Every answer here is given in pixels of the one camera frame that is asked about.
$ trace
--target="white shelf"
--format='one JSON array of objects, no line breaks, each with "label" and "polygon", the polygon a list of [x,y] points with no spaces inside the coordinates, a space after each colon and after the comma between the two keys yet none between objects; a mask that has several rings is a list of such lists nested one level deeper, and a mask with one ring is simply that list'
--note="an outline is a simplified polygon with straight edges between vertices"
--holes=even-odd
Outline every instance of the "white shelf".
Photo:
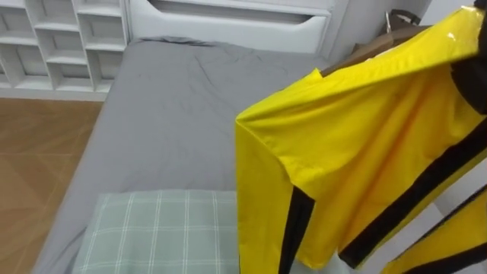
[{"label": "white shelf", "polygon": [[83,51],[55,49],[46,58],[48,63],[87,65]]},{"label": "white shelf", "polygon": [[8,83],[7,75],[0,74],[0,88],[9,88],[11,87]]},{"label": "white shelf", "polygon": [[3,8],[25,8],[23,0],[0,0],[0,7],[3,7]]},{"label": "white shelf", "polygon": [[103,92],[103,93],[108,93],[110,91],[110,88],[112,87],[113,80],[110,79],[104,79],[101,80],[96,88],[96,92]]},{"label": "white shelf", "polygon": [[18,30],[8,30],[0,33],[0,43],[37,46],[37,40],[33,33]]},{"label": "white shelf", "polygon": [[47,76],[26,75],[16,88],[52,90],[51,80]]},{"label": "white shelf", "polygon": [[128,34],[126,0],[0,0],[0,88],[107,93]]},{"label": "white shelf", "polygon": [[57,91],[86,91],[92,92],[93,86],[89,78],[63,78],[58,87]]},{"label": "white shelf", "polygon": [[34,27],[39,30],[79,31],[76,18],[69,17],[44,18]]},{"label": "white shelf", "polygon": [[86,43],[86,49],[91,50],[106,50],[123,52],[125,45],[122,40],[110,39],[110,38],[91,38],[90,41]]},{"label": "white shelf", "polygon": [[120,9],[120,6],[106,3],[81,3],[78,8],[78,13],[87,15],[122,17],[122,10]]}]

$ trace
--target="white wall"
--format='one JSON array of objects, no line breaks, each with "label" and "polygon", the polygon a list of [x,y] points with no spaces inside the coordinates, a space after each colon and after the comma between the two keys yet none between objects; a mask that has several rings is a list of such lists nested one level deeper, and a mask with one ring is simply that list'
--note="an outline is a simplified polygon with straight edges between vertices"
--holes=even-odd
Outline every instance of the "white wall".
[{"label": "white wall", "polygon": [[[329,61],[337,62],[350,54],[356,43],[367,43],[377,36],[384,24],[386,11],[401,8],[421,17],[430,1],[349,0],[334,44],[329,46],[326,44],[329,41],[325,40],[322,54]],[[336,1],[332,17],[343,9],[343,5],[347,5],[347,1]]]},{"label": "white wall", "polygon": [[429,5],[421,24],[432,25],[451,12],[456,11],[462,5],[472,5],[473,0],[434,0]]}]

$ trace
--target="plaid pillowcase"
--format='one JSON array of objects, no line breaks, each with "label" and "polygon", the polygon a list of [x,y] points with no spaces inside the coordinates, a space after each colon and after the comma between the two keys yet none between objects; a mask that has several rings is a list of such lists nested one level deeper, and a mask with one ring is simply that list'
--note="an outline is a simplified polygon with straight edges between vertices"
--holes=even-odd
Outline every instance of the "plaid pillowcase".
[{"label": "plaid pillowcase", "polygon": [[[238,274],[235,192],[101,195],[73,273]],[[295,263],[291,273],[318,272]]]}]

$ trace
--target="gray fitted sheet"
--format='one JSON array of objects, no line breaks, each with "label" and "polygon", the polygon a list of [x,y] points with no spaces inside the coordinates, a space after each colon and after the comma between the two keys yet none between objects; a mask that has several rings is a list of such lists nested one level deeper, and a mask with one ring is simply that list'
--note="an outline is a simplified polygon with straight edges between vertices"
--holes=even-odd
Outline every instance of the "gray fitted sheet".
[{"label": "gray fitted sheet", "polygon": [[71,272],[100,193],[233,190],[235,116],[314,67],[326,63],[169,37],[132,43],[33,273]]}]

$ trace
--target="white headboard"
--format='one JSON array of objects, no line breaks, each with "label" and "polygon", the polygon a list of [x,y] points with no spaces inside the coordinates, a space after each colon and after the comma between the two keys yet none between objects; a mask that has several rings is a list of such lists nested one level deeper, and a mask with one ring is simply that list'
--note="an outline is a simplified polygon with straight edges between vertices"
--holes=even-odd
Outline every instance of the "white headboard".
[{"label": "white headboard", "polygon": [[130,37],[174,36],[291,53],[318,53],[330,13],[233,0],[129,0]]}]

